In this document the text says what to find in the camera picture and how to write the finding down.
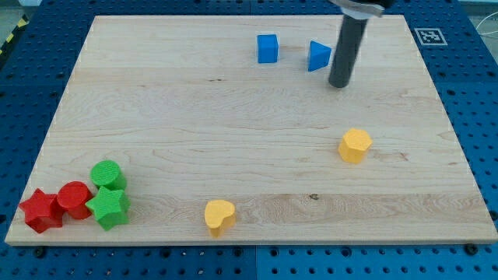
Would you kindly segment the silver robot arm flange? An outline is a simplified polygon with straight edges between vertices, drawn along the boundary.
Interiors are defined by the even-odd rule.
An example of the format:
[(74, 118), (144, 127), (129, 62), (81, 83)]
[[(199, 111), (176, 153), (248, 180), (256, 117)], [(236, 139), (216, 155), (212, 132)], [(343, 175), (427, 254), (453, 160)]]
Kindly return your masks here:
[(395, 0), (328, 0), (337, 5), (343, 14), (354, 19), (382, 17), (384, 11), (393, 6)]

